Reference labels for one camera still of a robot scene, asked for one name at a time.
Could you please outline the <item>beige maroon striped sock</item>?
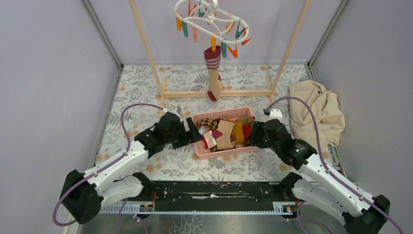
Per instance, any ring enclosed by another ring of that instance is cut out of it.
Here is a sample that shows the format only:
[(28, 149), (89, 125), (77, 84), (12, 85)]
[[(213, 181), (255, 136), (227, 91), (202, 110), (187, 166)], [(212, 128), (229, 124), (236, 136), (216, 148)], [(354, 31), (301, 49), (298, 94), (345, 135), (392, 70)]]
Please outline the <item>beige maroon striped sock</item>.
[(234, 126), (235, 122), (232, 120), (222, 119), (219, 121), (217, 128), (212, 131), (217, 150), (221, 151), (235, 148), (236, 137), (232, 133)]

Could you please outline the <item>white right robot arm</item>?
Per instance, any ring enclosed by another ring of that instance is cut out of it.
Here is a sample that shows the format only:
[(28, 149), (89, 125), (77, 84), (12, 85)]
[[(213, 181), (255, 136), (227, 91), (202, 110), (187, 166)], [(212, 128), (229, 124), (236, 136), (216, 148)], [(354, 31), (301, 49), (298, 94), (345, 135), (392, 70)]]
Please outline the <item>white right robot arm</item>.
[(280, 182), (284, 200), (296, 197), (315, 205), (343, 224), (349, 234), (377, 234), (389, 220), (390, 201), (385, 196), (373, 196), (350, 182), (325, 164), (311, 145), (292, 138), (279, 120), (256, 121), (249, 143), (271, 149), (297, 170)]

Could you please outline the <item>white round clip hanger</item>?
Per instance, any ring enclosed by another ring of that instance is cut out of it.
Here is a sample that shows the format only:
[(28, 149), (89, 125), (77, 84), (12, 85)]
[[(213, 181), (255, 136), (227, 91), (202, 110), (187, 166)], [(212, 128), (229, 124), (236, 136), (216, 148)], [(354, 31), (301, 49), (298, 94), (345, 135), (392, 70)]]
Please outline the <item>white round clip hanger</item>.
[(217, 0), (179, 0), (175, 3), (176, 28), (194, 42), (198, 34), (210, 40), (212, 51), (221, 48), (222, 57), (239, 56), (239, 46), (246, 45), (252, 37), (248, 23), (221, 8)]

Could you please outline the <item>mustard yellow sock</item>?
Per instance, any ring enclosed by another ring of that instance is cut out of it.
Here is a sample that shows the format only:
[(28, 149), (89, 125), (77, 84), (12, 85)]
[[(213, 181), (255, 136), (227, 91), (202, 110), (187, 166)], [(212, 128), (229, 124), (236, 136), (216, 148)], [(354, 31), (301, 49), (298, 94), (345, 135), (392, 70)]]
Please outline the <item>mustard yellow sock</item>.
[(234, 126), (232, 128), (231, 134), (235, 137), (235, 145), (244, 145), (245, 138), (244, 138), (244, 131), (243, 126), (244, 124), (239, 121), (232, 121)]

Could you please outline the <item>tan ribbed sock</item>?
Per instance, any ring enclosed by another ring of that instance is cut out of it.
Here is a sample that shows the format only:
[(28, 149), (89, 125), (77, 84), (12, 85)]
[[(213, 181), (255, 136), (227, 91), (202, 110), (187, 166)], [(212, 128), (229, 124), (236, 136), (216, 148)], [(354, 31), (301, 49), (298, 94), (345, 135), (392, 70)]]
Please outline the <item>tan ribbed sock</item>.
[(244, 124), (247, 125), (250, 128), (250, 130), (252, 130), (253, 126), (254, 126), (255, 119), (256, 118), (254, 116), (245, 117), (244, 118)]

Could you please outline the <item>pink basket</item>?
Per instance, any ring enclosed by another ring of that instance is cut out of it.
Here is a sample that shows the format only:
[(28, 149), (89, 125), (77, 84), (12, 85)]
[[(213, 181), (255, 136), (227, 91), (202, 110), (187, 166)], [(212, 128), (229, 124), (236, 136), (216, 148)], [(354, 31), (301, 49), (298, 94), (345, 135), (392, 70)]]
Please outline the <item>pink basket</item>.
[[(235, 120), (239, 117), (251, 117), (251, 116), (254, 116), (252, 109), (249, 107), (242, 107), (242, 108), (227, 109), (227, 110), (195, 114), (191, 118), (193, 122), (196, 123), (204, 118), (218, 119), (221, 117), (226, 117), (230, 120)], [(251, 153), (251, 152), (256, 151), (258, 147), (246, 146), (242, 148), (235, 148), (235, 149), (230, 149), (230, 150), (225, 150), (225, 151), (211, 152), (209, 149), (205, 149), (203, 143), (200, 141), (194, 144), (194, 149), (199, 159), (209, 159), (209, 158), (228, 156), (228, 155), (233, 155), (233, 154)]]

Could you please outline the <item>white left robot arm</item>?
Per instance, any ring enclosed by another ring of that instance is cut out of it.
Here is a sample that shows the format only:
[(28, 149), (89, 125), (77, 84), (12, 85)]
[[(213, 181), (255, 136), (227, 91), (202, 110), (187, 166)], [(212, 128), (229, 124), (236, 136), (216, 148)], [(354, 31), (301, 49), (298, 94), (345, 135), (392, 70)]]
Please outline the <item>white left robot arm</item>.
[(136, 135), (125, 150), (115, 158), (80, 173), (69, 172), (65, 178), (59, 204), (79, 224), (92, 220), (102, 207), (129, 197), (146, 200), (151, 194), (150, 182), (145, 176), (117, 178), (132, 166), (141, 163), (156, 153), (163, 151), (167, 144), (173, 149), (201, 141), (202, 135), (191, 118), (186, 119), (189, 130), (185, 129), (180, 117), (166, 112), (158, 123)]

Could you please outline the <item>brown yellow argyle sock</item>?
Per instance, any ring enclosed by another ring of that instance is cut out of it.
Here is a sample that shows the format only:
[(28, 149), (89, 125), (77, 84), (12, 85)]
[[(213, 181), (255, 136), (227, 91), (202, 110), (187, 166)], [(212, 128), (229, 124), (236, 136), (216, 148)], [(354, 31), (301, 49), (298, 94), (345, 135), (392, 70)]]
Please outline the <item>brown yellow argyle sock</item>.
[(198, 129), (199, 133), (202, 133), (204, 148), (210, 149), (211, 152), (215, 152), (218, 150), (217, 142), (213, 136), (213, 133), (218, 128), (218, 124), (220, 121), (221, 121), (220, 118), (218, 119), (204, 118), (195, 123), (196, 129)]

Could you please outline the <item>red sock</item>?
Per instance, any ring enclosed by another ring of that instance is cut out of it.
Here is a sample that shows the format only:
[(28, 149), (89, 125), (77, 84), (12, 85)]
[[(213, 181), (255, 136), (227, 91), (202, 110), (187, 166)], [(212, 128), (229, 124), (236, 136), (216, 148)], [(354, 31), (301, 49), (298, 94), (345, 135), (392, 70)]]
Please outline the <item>red sock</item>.
[(243, 126), (243, 131), (244, 131), (244, 138), (245, 138), (245, 143), (246, 143), (247, 140), (248, 140), (248, 137), (249, 137), (249, 135), (250, 135), (250, 133), (251, 133), (251, 130), (250, 130), (250, 128), (249, 128), (247, 125), (244, 124), (244, 126)]

